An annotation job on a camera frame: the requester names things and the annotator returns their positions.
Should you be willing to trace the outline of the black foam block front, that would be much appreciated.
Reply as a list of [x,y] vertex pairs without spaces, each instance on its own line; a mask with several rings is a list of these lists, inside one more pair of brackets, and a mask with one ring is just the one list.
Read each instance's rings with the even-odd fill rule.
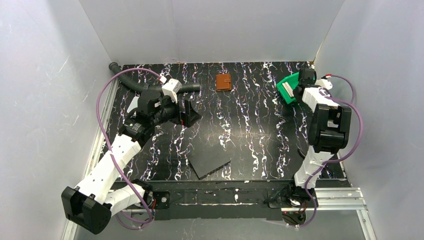
[[230,155],[217,144],[195,150],[188,161],[199,180],[231,162]]

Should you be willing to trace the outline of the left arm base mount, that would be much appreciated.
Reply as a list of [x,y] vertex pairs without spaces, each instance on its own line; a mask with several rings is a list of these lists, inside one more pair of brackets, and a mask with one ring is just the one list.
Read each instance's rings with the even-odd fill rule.
[[140,203],[138,203],[136,205],[138,205],[140,208],[132,209],[129,213],[129,216],[134,218],[134,220],[130,221],[131,225],[128,227],[128,229],[138,231],[146,228],[155,220],[157,210],[166,210],[170,207],[171,193],[169,191],[152,191],[149,193],[147,198],[149,200],[148,207],[152,214],[152,220],[149,220],[147,211]]

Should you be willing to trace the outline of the green plastic card tray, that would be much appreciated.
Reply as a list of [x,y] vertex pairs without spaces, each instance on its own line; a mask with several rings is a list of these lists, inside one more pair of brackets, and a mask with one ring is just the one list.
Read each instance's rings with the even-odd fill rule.
[[299,85],[299,73],[286,76],[276,84],[277,90],[287,104],[296,101],[294,89]]

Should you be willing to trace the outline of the white plastic box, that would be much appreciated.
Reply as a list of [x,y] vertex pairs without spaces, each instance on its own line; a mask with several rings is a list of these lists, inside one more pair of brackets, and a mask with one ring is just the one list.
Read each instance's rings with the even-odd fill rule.
[[129,113],[129,112],[131,112],[133,109],[135,109],[135,108],[137,108],[138,107],[138,99],[139,99],[139,97],[138,96],[135,96],[132,100],[131,100],[131,102],[130,102],[130,104],[129,104],[129,106],[127,107],[127,113]]

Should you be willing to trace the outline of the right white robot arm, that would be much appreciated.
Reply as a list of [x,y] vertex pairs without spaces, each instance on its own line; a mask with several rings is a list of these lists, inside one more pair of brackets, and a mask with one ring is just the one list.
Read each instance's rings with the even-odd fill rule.
[[299,202],[310,200],[326,161],[345,148],[349,140],[352,110],[332,100],[328,91],[330,87],[328,80],[316,78],[312,68],[302,68],[298,73],[294,96],[313,113],[307,130],[309,147],[293,177],[291,197]]

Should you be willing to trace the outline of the brown leather card holder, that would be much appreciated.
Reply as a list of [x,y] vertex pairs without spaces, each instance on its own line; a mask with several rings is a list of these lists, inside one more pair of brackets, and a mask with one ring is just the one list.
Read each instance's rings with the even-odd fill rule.
[[229,73],[217,74],[216,75],[216,91],[231,91],[232,80]]

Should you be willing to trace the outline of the cards in green tray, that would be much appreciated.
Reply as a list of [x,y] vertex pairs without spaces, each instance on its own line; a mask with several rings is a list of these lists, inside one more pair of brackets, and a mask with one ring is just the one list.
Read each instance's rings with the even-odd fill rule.
[[290,84],[286,81],[282,83],[283,88],[285,89],[287,95],[292,99],[294,98],[293,89],[291,88]]

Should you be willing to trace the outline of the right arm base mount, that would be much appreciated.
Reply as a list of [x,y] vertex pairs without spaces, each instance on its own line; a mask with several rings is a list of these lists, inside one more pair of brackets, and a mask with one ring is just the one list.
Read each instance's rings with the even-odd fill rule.
[[272,189],[263,201],[271,209],[282,209],[283,221],[288,227],[309,225],[317,215],[318,202],[315,189],[301,187]]

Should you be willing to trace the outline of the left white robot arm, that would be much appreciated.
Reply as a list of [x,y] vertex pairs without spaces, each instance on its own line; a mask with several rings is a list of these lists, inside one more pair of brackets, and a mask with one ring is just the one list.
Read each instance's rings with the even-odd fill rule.
[[147,207],[151,185],[133,180],[111,192],[116,179],[153,137],[157,126],[171,122],[189,128],[201,118],[189,99],[179,103],[158,91],[142,92],[94,169],[75,187],[67,186],[61,193],[65,217],[97,235],[118,212],[137,203]]

